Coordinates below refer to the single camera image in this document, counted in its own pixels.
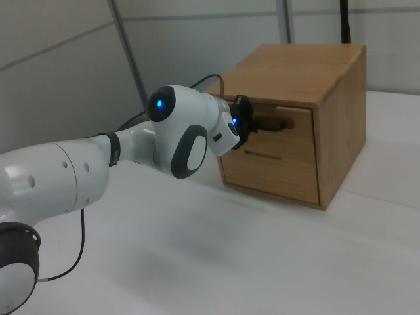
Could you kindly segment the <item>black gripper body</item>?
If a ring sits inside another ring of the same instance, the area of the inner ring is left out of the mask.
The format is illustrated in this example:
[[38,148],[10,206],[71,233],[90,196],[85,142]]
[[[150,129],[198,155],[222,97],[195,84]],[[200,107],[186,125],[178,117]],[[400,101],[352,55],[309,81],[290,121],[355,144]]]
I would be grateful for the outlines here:
[[248,97],[238,94],[231,105],[231,116],[240,141],[232,148],[233,150],[237,150],[242,144],[245,144],[250,132],[255,131],[253,113],[254,110]]

